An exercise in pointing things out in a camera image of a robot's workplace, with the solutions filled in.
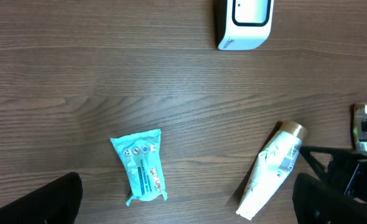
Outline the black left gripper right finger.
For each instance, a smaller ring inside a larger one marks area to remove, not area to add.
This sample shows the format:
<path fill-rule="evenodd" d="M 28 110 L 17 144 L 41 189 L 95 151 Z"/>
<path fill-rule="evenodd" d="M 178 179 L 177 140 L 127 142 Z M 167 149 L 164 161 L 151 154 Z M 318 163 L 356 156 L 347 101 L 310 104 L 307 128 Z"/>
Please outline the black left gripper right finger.
<path fill-rule="evenodd" d="M 367 205 L 350 199 L 314 177 L 300 173 L 292 201 L 298 224 L 367 224 Z"/>

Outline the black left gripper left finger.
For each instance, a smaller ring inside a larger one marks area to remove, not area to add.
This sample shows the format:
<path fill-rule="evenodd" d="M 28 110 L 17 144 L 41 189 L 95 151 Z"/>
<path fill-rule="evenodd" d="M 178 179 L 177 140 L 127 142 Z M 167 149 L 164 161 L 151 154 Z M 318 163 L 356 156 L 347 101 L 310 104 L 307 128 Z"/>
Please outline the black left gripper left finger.
<path fill-rule="evenodd" d="M 70 172 L 0 208 L 0 224 L 73 224 L 83 197 L 78 173 Z"/>

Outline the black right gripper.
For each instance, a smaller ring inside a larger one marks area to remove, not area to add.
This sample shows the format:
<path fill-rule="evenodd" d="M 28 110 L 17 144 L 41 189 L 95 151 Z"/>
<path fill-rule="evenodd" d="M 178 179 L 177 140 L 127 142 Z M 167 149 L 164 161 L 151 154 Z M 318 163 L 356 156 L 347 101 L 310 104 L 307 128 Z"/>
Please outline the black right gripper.
<path fill-rule="evenodd" d="M 367 203 L 367 153 L 317 146 L 302 146 L 300 153 L 320 180 Z"/>

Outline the white Pantene tube gold cap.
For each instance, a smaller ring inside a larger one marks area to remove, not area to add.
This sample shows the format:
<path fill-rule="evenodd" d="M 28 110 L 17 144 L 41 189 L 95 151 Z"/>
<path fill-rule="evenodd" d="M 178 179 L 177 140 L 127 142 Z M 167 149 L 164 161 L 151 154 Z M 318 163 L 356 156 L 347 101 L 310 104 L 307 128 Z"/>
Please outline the white Pantene tube gold cap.
<path fill-rule="evenodd" d="M 307 130 L 284 121 L 259 152 L 236 214 L 251 220 L 292 172 Z"/>

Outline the teal wet wipes packet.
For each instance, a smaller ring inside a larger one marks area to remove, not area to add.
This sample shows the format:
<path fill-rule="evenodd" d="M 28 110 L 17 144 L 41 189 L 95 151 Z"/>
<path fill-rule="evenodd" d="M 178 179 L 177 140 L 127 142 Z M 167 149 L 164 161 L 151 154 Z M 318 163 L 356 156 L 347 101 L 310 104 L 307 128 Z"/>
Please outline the teal wet wipes packet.
<path fill-rule="evenodd" d="M 110 139 L 130 184 L 127 206 L 133 200 L 148 202 L 158 196 L 168 198 L 160 159 L 161 134 L 160 129 L 153 129 Z"/>

